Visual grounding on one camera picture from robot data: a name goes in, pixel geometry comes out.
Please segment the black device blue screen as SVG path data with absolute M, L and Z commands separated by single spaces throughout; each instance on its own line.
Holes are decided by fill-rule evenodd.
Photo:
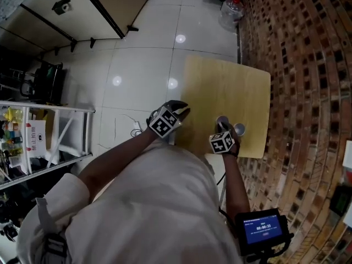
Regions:
M 235 229 L 247 263 L 268 264 L 269 259 L 287 251 L 294 237 L 287 217 L 276 208 L 237 214 Z

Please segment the small black birdhouse box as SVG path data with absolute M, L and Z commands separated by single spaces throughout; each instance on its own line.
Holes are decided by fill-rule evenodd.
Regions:
M 71 0 L 60 0 L 53 5 L 52 10 L 57 15 L 62 15 L 71 10 L 70 3 L 71 3 Z

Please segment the cream partition panel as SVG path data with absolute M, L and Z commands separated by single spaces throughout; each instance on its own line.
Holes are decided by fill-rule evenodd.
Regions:
M 0 46 L 28 55 L 74 47 L 77 40 L 25 5 L 0 22 Z
M 90 0 L 71 0 L 71 10 L 57 15 L 53 5 L 60 0 L 25 0 L 25 5 L 78 41 L 120 39 Z

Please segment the person's right forearm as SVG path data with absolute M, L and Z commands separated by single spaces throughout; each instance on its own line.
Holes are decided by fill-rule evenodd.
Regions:
M 222 156 L 226 178 L 226 210 L 235 217 L 238 213 L 250 212 L 250 204 L 237 159 L 230 154 Z

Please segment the person's white shirt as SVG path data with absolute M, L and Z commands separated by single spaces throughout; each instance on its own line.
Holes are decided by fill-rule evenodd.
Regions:
M 45 259 L 48 221 L 71 264 L 242 264 L 218 212 L 218 189 L 196 156 L 162 142 L 134 159 L 95 200 L 65 174 L 25 217 L 16 241 L 22 264 Z

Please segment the white wall switch box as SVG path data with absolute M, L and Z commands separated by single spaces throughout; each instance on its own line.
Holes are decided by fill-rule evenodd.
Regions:
M 346 141 L 343 158 L 343 167 L 352 169 L 352 140 Z

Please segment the clear water jug red cap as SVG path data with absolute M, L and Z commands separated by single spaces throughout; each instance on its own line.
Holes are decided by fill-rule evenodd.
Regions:
M 225 0 L 219 14 L 219 24 L 229 32 L 236 32 L 239 21 L 244 16 L 244 6 L 240 0 Z

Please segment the person's right hand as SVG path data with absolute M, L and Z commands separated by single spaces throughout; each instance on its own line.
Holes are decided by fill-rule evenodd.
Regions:
M 233 155 L 235 158 L 238 158 L 238 154 L 239 154 L 239 150 L 240 150 L 239 137 L 238 137 L 237 132 L 235 131 L 235 129 L 232 125 L 230 126 L 229 130 L 230 130 L 231 137 L 234 141 L 233 145 L 229 149 L 229 153 L 231 155 Z

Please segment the white metal shelf rack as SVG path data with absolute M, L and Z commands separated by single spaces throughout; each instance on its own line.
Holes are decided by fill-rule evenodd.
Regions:
M 9 156 L 0 150 L 0 190 L 68 167 L 92 156 L 90 125 L 93 109 L 37 104 L 31 102 L 0 101 L 5 107 L 23 111 L 23 153 Z M 30 158 L 26 150 L 26 123 L 28 120 L 46 122 L 46 154 Z

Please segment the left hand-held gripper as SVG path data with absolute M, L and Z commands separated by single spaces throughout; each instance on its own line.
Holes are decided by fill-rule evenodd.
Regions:
M 160 138 L 165 138 L 181 127 L 189 113 L 190 108 L 187 103 L 180 100 L 169 100 L 150 114 L 147 118 L 147 126 Z

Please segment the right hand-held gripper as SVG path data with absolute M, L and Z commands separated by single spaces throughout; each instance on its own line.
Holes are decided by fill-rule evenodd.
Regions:
M 222 122 L 217 122 L 216 129 L 218 134 L 211 135 L 209 138 L 213 153 L 221 154 L 230 151 L 234 145 L 234 139 L 231 135 L 234 132 L 234 127 L 228 122 L 224 122 L 224 127 Z

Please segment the pile of colourful small items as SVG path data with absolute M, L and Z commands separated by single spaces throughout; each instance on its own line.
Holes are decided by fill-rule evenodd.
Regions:
M 23 111 L 5 107 L 0 110 L 0 150 L 9 156 L 23 153 Z

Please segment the person's left forearm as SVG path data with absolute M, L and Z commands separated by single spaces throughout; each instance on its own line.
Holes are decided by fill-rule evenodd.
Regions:
M 147 128 L 141 134 L 115 146 L 102 155 L 93 159 L 78 175 L 90 193 L 89 201 L 137 156 L 157 139 L 157 135 Z

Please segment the white sign red print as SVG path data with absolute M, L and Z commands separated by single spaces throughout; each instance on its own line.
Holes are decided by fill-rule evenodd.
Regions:
M 26 123 L 26 150 L 30 158 L 42 157 L 46 154 L 45 125 L 44 120 L 28 120 Z

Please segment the black wall display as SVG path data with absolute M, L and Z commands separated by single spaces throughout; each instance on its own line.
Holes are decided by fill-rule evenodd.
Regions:
M 352 198 L 352 187 L 346 185 L 338 185 L 331 198 L 329 209 L 342 217 Z

